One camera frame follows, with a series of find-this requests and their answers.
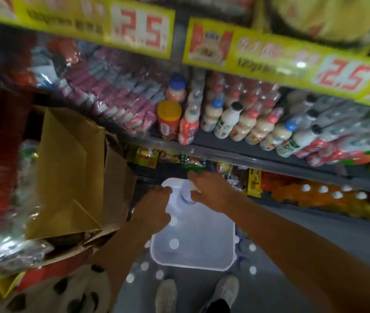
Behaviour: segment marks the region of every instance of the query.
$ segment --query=price tag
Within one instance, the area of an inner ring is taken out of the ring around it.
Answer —
[[[174,11],[141,2],[118,0],[111,4],[110,13],[110,42],[128,50],[170,57]]]
[[[360,92],[370,81],[370,64],[328,55],[311,79],[312,84],[349,93]]]

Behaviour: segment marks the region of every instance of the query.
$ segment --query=left arm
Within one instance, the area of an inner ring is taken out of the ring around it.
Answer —
[[[110,308],[114,306],[121,286],[146,242],[169,223],[170,215],[165,209],[171,193],[172,189],[168,186],[149,190],[136,205],[132,220],[92,257],[90,263],[103,267],[108,274]]]

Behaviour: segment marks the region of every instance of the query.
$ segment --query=orange jar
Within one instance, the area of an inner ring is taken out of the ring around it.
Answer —
[[[172,100],[164,100],[157,105],[159,131],[163,139],[175,139],[179,131],[182,106]]]

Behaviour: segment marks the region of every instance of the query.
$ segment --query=pant leg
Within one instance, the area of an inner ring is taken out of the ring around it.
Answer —
[[[230,308],[225,300],[219,299],[211,303],[205,313],[230,313]]]

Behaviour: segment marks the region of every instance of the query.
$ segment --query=sneaker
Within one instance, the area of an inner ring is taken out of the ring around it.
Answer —
[[[206,305],[203,306],[200,313],[205,312],[211,303],[219,299],[223,299],[224,301],[226,301],[228,307],[231,308],[237,298],[238,288],[238,279],[234,275],[227,275],[222,277],[215,286],[213,297],[211,298],[211,300],[208,301]]]
[[[173,279],[163,280],[156,293],[156,313],[175,313],[176,284]]]

